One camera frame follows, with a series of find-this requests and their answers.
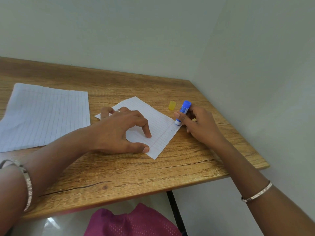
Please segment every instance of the white paper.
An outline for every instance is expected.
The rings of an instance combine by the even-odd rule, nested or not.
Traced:
[[[0,121],[0,152],[44,146],[89,125],[88,92],[17,83]]]
[[[152,134],[151,138],[146,138],[142,128],[135,126],[126,132],[126,139],[132,143],[147,144],[150,147],[150,151],[147,155],[156,159],[173,138],[180,126],[177,126],[173,119],[155,110],[137,97],[121,101],[119,104],[115,105],[113,109],[116,111],[121,107],[127,107],[130,110],[138,110],[148,119],[150,132]],[[95,117],[100,119],[100,114],[97,114]]]

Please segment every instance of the white wall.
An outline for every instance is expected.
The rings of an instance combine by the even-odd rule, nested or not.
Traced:
[[[191,79],[225,0],[0,0],[0,56]]]
[[[194,85],[315,219],[315,0],[227,0]],[[189,236],[262,235],[230,178],[174,191]]]

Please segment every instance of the bracelet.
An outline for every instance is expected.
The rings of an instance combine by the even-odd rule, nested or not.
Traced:
[[[249,201],[251,201],[251,200],[253,200],[253,199],[256,199],[257,197],[259,197],[259,196],[261,196],[262,194],[264,194],[267,190],[269,190],[272,185],[273,185],[273,184],[271,183],[271,181],[269,181],[269,184],[268,184],[262,191],[258,192],[257,194],[255,194],[254,196],[252,196],[252,197],[250,197],[250,198],[248,198],[248,199],[244,199],[244,198],[242,197],[241,200],[246,203],[246,202],[249,202]]]
[[[0,169],[3,167],[3,165],[7,161],[10,161],[14,165],[16,165],[20,169],[20,171],[23,173],[23,176],[24,176],[24,178],[26,180],[27,193],[28,193],[27,204],[26,204],[26,207],[24,209],[24,211],[26,211],[29,208],[29,206],[31,205],[32,196],[33,196],[33,188],[32,188],[32,182],[31,182],[31,179],[30,179],[30,175],[28,174],[27,170],[23,167],[23,165],[20,162],[18,162],[17,160],[9,160],[9,159],[3,160],[0,163]]]

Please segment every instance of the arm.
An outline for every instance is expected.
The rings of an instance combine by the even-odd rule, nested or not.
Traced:
[[[147,145],[130,143],[125,137],[126,131],[135,125],[142,127],[145,135],[151,137],[148,121],[138,111],[126,109],[120,113],[112,108],[103,108],[101,114],[103,119],[100,122],[71,132],[20,160],[32,181],[32,204],[65,168],[88,151],[149,151]],[[0,235],[4,235],[23,213],[27,187],[22,173],[14,165],[0,170],[0,186]]]
[[[268,185],[268,179],[223,137],[211,113],[192,105],[187,115],[176,112],[174,116],[186,125],[188,133],[221,158],[243,198],[257,194]],[[315,235],[315,223],[275,186],[247,206],[264,235]]]

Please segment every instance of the yellow cap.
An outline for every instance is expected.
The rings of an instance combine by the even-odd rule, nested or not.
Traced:
[[[174,109],[175,109],[175,106],[176,106],[176,103],[175,103],[174,101],[171,101],[171,102],[169,103],[168,109],[169,109],[169,110],[174,110]]]

